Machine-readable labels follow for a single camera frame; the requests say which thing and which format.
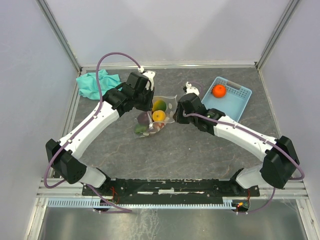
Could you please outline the clear dotted zip bag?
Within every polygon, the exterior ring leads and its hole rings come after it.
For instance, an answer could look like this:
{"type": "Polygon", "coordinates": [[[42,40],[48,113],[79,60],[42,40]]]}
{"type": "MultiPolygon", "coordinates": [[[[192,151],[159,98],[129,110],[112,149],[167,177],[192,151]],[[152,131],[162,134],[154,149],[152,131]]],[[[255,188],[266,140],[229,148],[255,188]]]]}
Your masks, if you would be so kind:
{"type": "Polygon", "coordinates": [[[154,96],[151,110],[143,111],[136,117],[134,134],[138,138],[149,137],[161,131],[166,125],[174,123],[177,106],[177,95],[154,96]]]}

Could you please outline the red strawberry pear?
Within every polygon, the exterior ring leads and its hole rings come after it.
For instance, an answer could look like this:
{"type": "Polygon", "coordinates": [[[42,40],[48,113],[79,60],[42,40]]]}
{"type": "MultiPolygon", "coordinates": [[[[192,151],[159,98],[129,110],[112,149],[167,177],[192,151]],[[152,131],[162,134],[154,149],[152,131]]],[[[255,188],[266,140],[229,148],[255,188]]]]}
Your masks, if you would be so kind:
{"type": "Polygon", "coordinates": [[[153,122],[153,130],[159,132],[167,123],[166,122],[153,122]]]}

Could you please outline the light blue plastic basket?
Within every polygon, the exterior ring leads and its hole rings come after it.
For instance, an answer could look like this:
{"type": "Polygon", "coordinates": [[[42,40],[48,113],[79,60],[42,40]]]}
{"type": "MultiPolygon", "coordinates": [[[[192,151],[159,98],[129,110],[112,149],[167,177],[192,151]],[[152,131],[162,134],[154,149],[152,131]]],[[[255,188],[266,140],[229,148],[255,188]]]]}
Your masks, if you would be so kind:
{"type": "Polygon", "coordinates": [[[249,102],[252,95],[252,90],[239,85],[235,82],[217,76],[201,102],[207,109],[217,109],[224,112],[234,121],[238,122],[249,102]],[[226,95],[222,98],[216,98],[212,94],[212,89],[216,85],[223,85],[226,88],[226,95]]]}

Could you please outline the green orange mango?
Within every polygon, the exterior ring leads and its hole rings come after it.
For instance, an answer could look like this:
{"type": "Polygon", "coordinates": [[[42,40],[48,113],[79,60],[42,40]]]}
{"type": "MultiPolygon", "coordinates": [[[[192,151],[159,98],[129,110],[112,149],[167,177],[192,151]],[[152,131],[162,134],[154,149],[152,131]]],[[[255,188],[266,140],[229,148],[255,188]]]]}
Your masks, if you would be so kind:
{"type": "Polygon", "coordinates": [[[136,124],[134,127],[135,134],[143,134],[148,130],[148,125],[136,124]]]}

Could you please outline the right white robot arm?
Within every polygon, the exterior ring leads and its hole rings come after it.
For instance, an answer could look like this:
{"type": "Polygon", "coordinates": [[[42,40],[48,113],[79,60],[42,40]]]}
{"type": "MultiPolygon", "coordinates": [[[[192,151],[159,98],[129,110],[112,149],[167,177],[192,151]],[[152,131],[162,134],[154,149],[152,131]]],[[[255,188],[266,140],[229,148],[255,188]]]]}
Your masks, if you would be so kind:
{"type": "Polygon", "coordinates": [[[264,135],[239,124],[222,111],[207,109],[195,93],[180,98],[174,119],[179,124],[193,124],[201,132],[228,140],[261,161],[260,165],[240,169],[234,174],[229,189],[236,196],[262,184],[282,189],[294,172],[300,169],[290,138],[264,135]]]}

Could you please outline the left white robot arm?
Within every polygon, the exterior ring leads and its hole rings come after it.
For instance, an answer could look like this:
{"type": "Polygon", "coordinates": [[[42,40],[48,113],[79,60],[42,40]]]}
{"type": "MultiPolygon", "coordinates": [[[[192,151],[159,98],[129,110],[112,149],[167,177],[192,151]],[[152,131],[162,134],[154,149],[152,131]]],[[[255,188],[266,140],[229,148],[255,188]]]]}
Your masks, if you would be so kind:
{"type": "Polygon", "coordinates": [[[130,73],[126,82],[108,90],[102,103],[69,134],[55,141],[50,139],[45,149],[50,167],[69,184],[89,184],[99,195],[111,189],[108,177],[101,170],[80,161],[87,147],[110,124],[133,108],[147,112],[154,97],[154,71],[130,73]]]}

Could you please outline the dark purple avocado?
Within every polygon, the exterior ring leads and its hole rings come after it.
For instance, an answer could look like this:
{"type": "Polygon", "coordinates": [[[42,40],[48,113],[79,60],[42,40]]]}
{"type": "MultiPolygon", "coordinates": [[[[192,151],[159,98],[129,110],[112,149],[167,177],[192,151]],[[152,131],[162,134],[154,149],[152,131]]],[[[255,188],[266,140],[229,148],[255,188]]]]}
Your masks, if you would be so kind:
{"type": "Polygon", "coordinates": [[[137,117],[137,122],[140,125],[148,126],[150,124],[150,116],[148,112],[142,112],[137,117]]]}

